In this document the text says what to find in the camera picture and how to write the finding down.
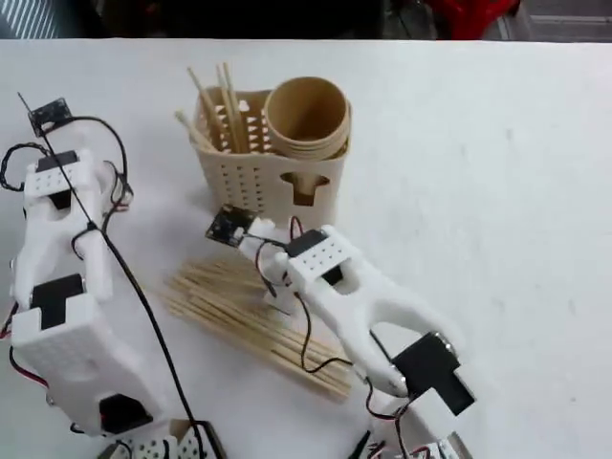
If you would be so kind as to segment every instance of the black cable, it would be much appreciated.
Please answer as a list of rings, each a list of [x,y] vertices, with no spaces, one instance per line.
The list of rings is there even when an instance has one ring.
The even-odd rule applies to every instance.
[[[378,346],[381,348],[382,353],[384,354],[384,356],[386,357],[386,359],[389,361],[389,363],[393,363],[393,360],[391,359],[391,356],[389,355],[389,353],[387,352],[387,350],[384,348],[383,346],[383,342],[381,341],[381,339],[374,333],[373,330],[370,330],[370,337],[372,337],[372,339],[378,344]]]
[[[200,449],[200,457],[207,457],[207,454],[203,454],[203,450]],[[170,444],[168,443],[167,440],[164,440],[164,459],[170,459]]]
[[[79,435],[84,434],[85,432],[77,427],[76,423],[70,424],[70,431],[73,433],[77,433]]]
[[[39,143],[36,142],[27,142],[27,143],[18,143],[17,145],[12,146],[7,150],[2,158],[2,164],[0,165],[0,186],[8,191],[21,192],[24,190],[25,184],[22,182],[20,186],[13,186],[7,182],[7,168],[9,167],[9,160],[11,159],[12,154],[21,150],[22,148],[33,148],[42,153],[43,156],[48,156],[49,152],[47,149]]]
[[[95,119],[95,117],[73,117],[73,120],[99,120],[99,119]],[[108,123],[106,123],[105,121],[102,121],[102,120],[99,120],[99,121],[102,122],[102,124],[104,124],[105,126],[109,127],[114,134],[117,134],[114,131],[114,129],[112,129],[110,127],[110,124],[108,124]],[[68,176],[66,174],[66,171],[64,170],[63,165],[57,159],[57,156],[55,155],[53,147],[51,146],[51,144],[49,142],[49,139],[47,138],[47,136],[44,133],[44,131],[43,131],[43,134],[42,134],[42,139],[47,144],[47,147],[49,148],[49,154],[55,159],[55,162],[56,162],[57,166],[59,167],[59,170],[61,171],[61,173],[62,173],[62,175],[64,177],[64,180],[66,180],[66,183],[68,184],[68,187],[69,187],[71,193],[73,194],[73,196],[75,196],[75,199],[78,202],[78,205],[80,206],[81,210],[83,211],[83,214],[85,215],[85,218],[87,219],[88,230],[91,227],[92,228],[91,230],[98,230],[100,232],[100,234],[102,234],[102,237],[104,238],[104,242],[108,246],[108,248],[111,251],[111,253],[117,259],[118,263],[121,266],[121,269],[123,270],[123,273],[125,274],[125,276],[129,280],[130,284],[134,288],[134,291],[136,292],[136,295],[138,296],[139,300],[141,301],[142,306],[144,307],[144,310],[146,311],[146,313],[147,313],[147,315],[149,317],[149,320],[151,321],[151,325],[153,326],[153,331],[155,332],[155,336],[156,336],[158,342],[160,343],[160,346],[162,347],[162,351],[164,353],[165,360],[167,362],[168,368],[169,368],[170,373],[172,375],[172,380],[174,381],[174,384],[176,386],[177,392],[179,393],[179,398],[181,399],[181,403],[183,404],[183,408],[185,409],[187,418],[189,419],[189,423],[195,429],[194,433],[195,433],[196,440],[198,441],[198,448],[199,448],[199,452],[200,452],[200,454],[199,454],[200,458],[204,459],[204,457],[205,457],[205,454],[204,454],[204,442],[202,440],[202,436],[200,435],[200,430],[196,426],[196,422],[195,422],[195,419],[193,417],[193,413],[191,411],[191,407],[189,406],[189,403],[188,403],[188,401],[186,399],[185,392],[183,391],[183,387],[181,386],[181,382],[179,380],[179,376],[178,376],[178,374],[176,372],[176,368],[174,367],[174,361],[172,360],[172,357],[170,356],[170,351],[168,350],[168,348],[167,348],[167,346],[165,344],[165,339],[164,339],[164,335],[162,334],[162,330],[160,329],[160,326],[159,326],[159,324],[157,322],[157,319],[155,319],[155,315],[153,314],[153,310],[151,309],[151,306],[150,306],[148,300],[146,299],[146,296],[144,295],[144,292],[142,291],[141,286],[139,285],[138,281],[136,280],[136,278],[134,277],[134,275],[130,271],[129,267],[127,266],[127,263],[125,262],[125,260],[121,256],[119,250],[117,249],[117,247],[115,246],[113,241],[111,241],[111,239],[108,237],[108,234],[105,231],[103,231],[100,228],[98,228],[96,223],[89,216],[89,213],[85,209],[85,206],[83,205],[83,203],[81,202],[80,198],[78,197],[77,191],[75,190],[75,188],[73,187],[70,179],[68,178]],[[123,143],[121,141],[120,141],[120,147],[121,147],[121,155],[123,156],[123,158],[125,158]],[[126,176],[126,174],[127,174],[127,169],[125,168],[123,170],[123,175]]]
[[[295,294],[295,297],[301,303],[302,308],[304,310],[304,314],[306,315],[306,338],[304,338],[304,345],[302,346],[302,351],[300,352],[300,355],[299,355],[302,369],[306,373],[310,373],[311,375],[313,375],[316,372],[318,372],[318,371],[322,370],[323,368],[325,368],[330,363],[334,363],[335,361],[338,361],[340,363],[344,363],[345,365],[348,365],[348,366],[353,366],[353,363],[351,361],[348,361],[346,359],[341,359],[340,357],[333,357],[331,359],[328,359],[327,361],[324,361],[321,365],[319,365],[319,366],[317,366],[315,368],[306,368],[306,351],[308,349],[308,343],[310,342],[310,336],[313,333],[313,322],[312,322],[311,317],[310,317],[310,312],[308,311],[308,308],[306,307],[306,303],[304,302],[302,297],[300,295],[298,295],[298,294]]]
[[[64,124],[69,124],[69,123],[74,122],[74,121],[95,121],[95,122],[99,122],[104,127],[106,127],[106,129],[108,129],[111,132],[111,134],[113,134],[113,137],[115,137],[115,139],[117,140],[117,143],[119,144],[119,149],[120,149],[120,153],[121,153],[121,174],[125,177],[125,182],[127,182],[127,153],[125,152],[125,145],[123,144],[123,141],[121,140],[121,137],[117,133],[115,128],[113,126],[111,126],[108,123],[108,121],[105,121],[102,118],[98,118],[98,117],[78,116],[78,117],[69,117],[69,118],[66,118],[66,119],[62,120],[62,122]]]
[[[386,442],[385,441],[382,441],[382,442],[378,443],[377,445],[374,445],[374,447],[370,449],[370,452],[367,455],[367,459],[372,459],[377,454],[379,454],[385,447],[386,447]]]
[[[265,242],[267,244],[272,244],[273,246],[281,247],[283,249],[287,247],[287,244],[283,244],[282,242],[277,241],[276,239],[270,239],[269,237],[256,236],[255,234],[250,234],[249,232],[245,232],[242,237],[250,237],[252,239],[258,239],[262,242]]]
[[[405,450],[404,439],[402,438],[402,427],[401,427],[402,425],[401,419],[402,419],[402,416],[404,416],[404,413],[406,412],[407,409],[408,409],[408,405],[406,404],[402,409],[400,409],[394,421],[395,431],[398,434],[398,443],[400,444],[400,452],[402,453],[402,459],[408,459],[408,451]]]
[[[123,442],[122,440],[118,440],[117,442],[115,442],[117,445],[119,445],[120,447],[124,447],[127,450],[127,457],[129,459],[132,459],[132,457],[134,457],[132,455],[132,448],[129,447],[129,445],[125,442]]]
[[[374,385],[372,385],[372,382],[369,378],[365,378],[365,382],[369,386],[369,391],[367,393],[367,397],[365,398],[365,409],[367,409],[367,412],[374,416],[376,419],[381,419],[383,421],[395,421],[395,415],[381,414],[372,410],[372,408],[370,407],[370,403],[372,402],[372,396],[374,395]]]

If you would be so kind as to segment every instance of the black circuit board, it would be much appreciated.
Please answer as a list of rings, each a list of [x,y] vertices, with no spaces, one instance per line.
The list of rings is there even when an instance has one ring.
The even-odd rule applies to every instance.
[[[226,246],[238,247],[256,217],[257,214],[250,210],[225,205],[214,217],[207,230],[207,238]]]

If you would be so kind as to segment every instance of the hole in container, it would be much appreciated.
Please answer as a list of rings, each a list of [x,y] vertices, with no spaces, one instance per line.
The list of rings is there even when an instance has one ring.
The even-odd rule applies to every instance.
[[[287,172],[282,174],[280,179],[293,186],[294,205],[304,207],[314,206],[317,188],[329,184],[329,179],[327,177],[306,172]]]

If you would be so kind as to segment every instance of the electrical cable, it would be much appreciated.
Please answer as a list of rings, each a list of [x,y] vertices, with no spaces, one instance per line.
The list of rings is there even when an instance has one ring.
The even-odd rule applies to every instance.
[[[23,366],[17,363],[13,354],[12,346],[9,348],[9,362],[11,363],[12,368],[21,376],[27,378],[30,381],[34,381],[35,383],[39,383],[46,389],[49,388],[49,384],[44,379],[42,379],[38,375],[35,375],[33,372],[26,370]]]
[[[285,245],[284,245],[284,244],[282,244],[282,243],[279,243],[278,241],[274,241],[274,240],[272,240],[272,239],[265,240],[265,241],[264,241],[264,242],[262,242],[262,243],[261,243],[261,245],[260,245],[260,246],[257,248],[257,252],[255,253],[255,260],[254,260],[254,263],[255,263],[255,268],[257,269],[257,272],[259,273],[259,275],[260,275],[260,276],[261,276],[261,278],[263,279],[264,283],[265,283],[265,284],[266,284],[268,287],[270,287],[270,286],[273,286],[273,287],[285,287],[285,284],[278,284],[278,283],[274,283],[274,282],[272,282],[270,279],[268,279],[268,278],[267,278],[267,277],[264,275],[263,271],[261,271],[261,266],[260,266],[260,260],[261,260],[261,251],[262,251],[262,249],[264,248],[264,246],[266,246],[266,244],[270,244],[270,245],[273,245],[273,246],[276,246],[276,247],[282,247],[282,248],[285,248]]]
[[[389,363],[393,363],[393,360],[391,359],[391,356],[389,355],[389,353],[387,352],[387,350],[384,348],[383,343],[381,342],[381,339],[374,333],[373,330],[370,330],[370,337],[372,337],[372,339],[378,344],[378,346],[381,348],[382,353],[384,354],[384,356],[386,357],[386,359],[388,360]]]
[[[104,124],[107,128],[109,128],[111,130],[111,132],[113,132],[113,134],[116,136],[116,138],[118,139],[118,142],[120,144],[121,155],[122,155],[122,160],[123,160],[123,176],[125,178],[125,181],[127,182],[127,161],[126,161],[125,149],[123,147],[123,142],[120,140],[119,135],[110,126],[110,124],[108,124],[106,121],[97,119],[96,117],[72,117],[71,120],[97,120],[97,121],[101,122],[102,124]],[[167,365],[168,365],[168,368],[170,370],[170,374],[172,376],[174,384],[176,386],[177,392],[179,394],[179,398],[181,399],[181,403],[183,405],[183,408],[185,409],[185,412],[186,412],[187,418],[189,420],[189,423],[191,424],[191,426],[195,430],[194,433],[195,433],[196,440],[198,442],[200,459],[204,459],[204,457],[206,457],[206,456],[205,456],[205,453],[204,453],[204,442],[202,440],[202,436],[200,435],[200,430],[196,426],[196,422],[195,422],[195,419],[193,417],[193,413],[191,411],[191,407],[189,406],[189,403],[187,402],[187,399],[186,399],[186,396],[185,396],[185,392],[183,391],[183,387],[181,385],[181,382],[179,380],[179,376],[178,376],[178,374],[176,372],[176,368],[174,366],[174,361],[172,360],[170,352],[169,352],[169,350],[167,348],[167,345],[165,343],[165,339],[164,339],[164,335],[162,334],[162,330],[160,329],[160,326],[159,326],[159,324],[157,322],[157,319],[155,319],[155,315],[153,314],[153,310],[151,309],[151,306],[150,306],[148,300],[146,299],[146,296],[145,296],[144,292],[142,291],[141,286],[139,285],[138,281],[136,280],[136,277],[130,271],[129,267],[127,266],[127,263],[123,259],[123,256],[120,254],[119,250],[117,249],[117,247],[115,246],[113,241],[111,241],[111,239],[109,238],[109,236],[106,233],[106,231],[100,229],[96,225],[96,223],[92,220],[92,218],[90,217],[89,213],[85,209],[85,206],[83,205],[83,203],[81,202],[80,198],[78,197],[77,191],[73,187],[72,182],[68,178],[68,175],[66,174],[66,171],[64,170],[63,165],[57,159],[57,156],[55,155],[53,147],[51,146],[51,144],[49,142],[49,139],[47,138],[47,135],[45,134],[44,131],[42,131],[42,136],[41,137],[44,140],[44,142],[46,143],[47,147],[49,148],[49,154],[51,155],[52,158],[55,159],[57,167],[59,168],[60,172],[62,173],[62,175],[64,177],[64,180],[68,184],[68,187],[69,187],[71,193],[75,197],[76,202],[80,206],[81,210],[83,211],[83,214],[85,215],[85,218],[87,219],[87,226],[88,226],[87,230],[97,230],[97,231],[100,232],[100,234],[102,235],[102,237],[104,239],[104,242],[108,246],[108,248],[111,251],[111,253],[117,259],[118,263],[120,264],[121,269],[123,270],[123,273],[125,274],[125,276],[129,280],[130,284],[132,285],[132,288],[136,292],[136,295],[138,296],[139,300],[141,301],[142,306],[144,307],[144,310],[146,311],[146,314],[148,315],[148,318],[149,318],[149,320],[151,322],[151,325],[153,326],[153,331],[155,332],[155,336],[156,336],[160,346],[162,347],[162,351],[164,353],[165,360],[167,362]]]
[[[5,339],[11,335],[11,330],[9,330],[9,327],[11,327],[12,317],[17,313],[18,309],[19,309],[19,303],[15,301],[14,304],[12,305],[11,310],[9,311],[9,315],[4,321],[2,330],[0,330],[0,340]]]
[[[85,433],[84,430],[81,430],[80,428],[78,428],[77,423],[70,424],[69,429],[71,432],[76,433],[78,435],[83,435]]]
[[[408,452],[405,449],[404,438],[402,438],[402,423],[401,419],[404,413],[408,410],[408,404],[405,404],[403,408],[398,411],[395,417],[395,431],[398,434],[398,443],[400,444],[400,452],[402,453],[402,459],[408,459]]]
[[[417,454],[425,453],[425,459],[431,459],[431,449],[429,447],[419,447],[410,452],[411,456],[416,456]]]
[[[43,156],[48,156],[49,152],[47,149],[36,142],[18,143],[7,150],[2,158],[2,164],[0,165],[0,186],[8,191],[21,192],[24,190],[25,184],[22,182],[20,186],[13,186],[7,182],[7,168],[9,167],[9,160],[15,151],[21,150],[22,148],[33,148],[42,153]]]
[[[118,441],[117,441],[117,442],[115,442],[115,443],[116,443],[118,446],[120,446],[120,447],[124,447],[124,448],[125,448],[125,450],[127,450],[127,457],[128,457],[128,459],[132,459],[132,457],[134,457],[134,456],[133,456],[133,454],[132,454],[132,448],[131,448],[131,447],[129,447],[129,445],[128,445],[127,443],[123,442],[123,440],[118,440]]]
[[[375,459],[379,457],[385,448],[386,448],[385,441],[382,441],[378,444],[373,445],[372,448],[370,449],[367,459]]]
[[[348,366],[353,366],[353,363],[351,361],[348,361],[346,359],[342,359],[340,357],[332,357],[331,359],[328,359],[327,361],[324,361],[322,364],[320,364],[319,366],[317,366],[315,368],[306,368],[306,351],[308,349],[308,343],[310,342],[310,336],[313,333],[313,322],[312,322],[311,317],[310,317],[310,312],[308,311],[308,308],[306,307],[306,303],[304,302],[302,297],[299,294],[295,294],[295,297],[301,303],[302,308],[304,310],[304,314],[306,315],[306,337],[304,338],[304,345],[302,346],[302,350],[301,350],[300,355],[299,355],[302,369],[306,373],[310,373],[311,375],[314,375],[316,372],[322,370],[327,365],[329,365],[330,363],[334,363],[335,361],[337,361],[339,363],[344,363],[345,365],[348,365]]]

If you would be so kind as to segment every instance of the chopstick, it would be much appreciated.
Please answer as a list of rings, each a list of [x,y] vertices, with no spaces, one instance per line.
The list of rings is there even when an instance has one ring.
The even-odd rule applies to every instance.
[[[177,110],[176,112],[174,112],[174,118],[176,118],[178,122],[186,128],[187,132],[189,133],[189,136],[196,143],[199,143],[200,146],[202,146],[203,148],[219,153],[219,150],[217,150],[214,145],[206,137],[204,137],[200,133],[200,131],[196,129],[196,127],[193,125],[193,123],[189,121],[186,114],[182,110]]]
[[[231,102],[231,109],[233,110],[233,115],[236,119],[237,129],[238,129],[238,141],[242,143],[242,148],[245,153],[249,153],[251,150],[249,148],[249,140],[246,138],[246,130],[244,123],[242,122],[242,115],[240,114],[240,104],[238,103],[238,98],[236,97],[236,93],[233,90],[233,84],[231,83],[231,75],[230,75],[230,66],[227,62],[223,63],[223,72],[226,77],[226,83],[228,85],[229,92],[229,101]]]
[[[226,126],[223,124],[223,122],[219,118],[214,102],[210,98],[210,94],[208,93],[206,88],[202,86],[202,83],[200,82],[198,77],[195,75],[191,67],[187,67],[187,73],[191,77],[191,80],[193,81],[193,84],[195,85],[195,87],[198,89],[198,93],[200,94],[200,100],[202,101],[203,108],[206,107],[206,109],[208,110],[208,115],[212,118],[212,121],[217,126],[221,134],[223,134],[224,138],[229,142],[230,132],[228,132],[228,129],[226,128]]]
[[[233,107],[231,105],[230,94],[228,93],[228,88],[226,87],[226,82],[223,79],[223,75],[221,74],[221,67],[217,65],[217,80],[219,83],[219,89],[221,90],[221,98],[223,99],[223,104],[226,106],[226,116],[228,117],[228,126],[229,131],[231,132],[231,139],[233,141],[233,152],[240,153],[242,149],[242,145],[240,141],[238,141],[238,126],[237,121],[234,117]]]

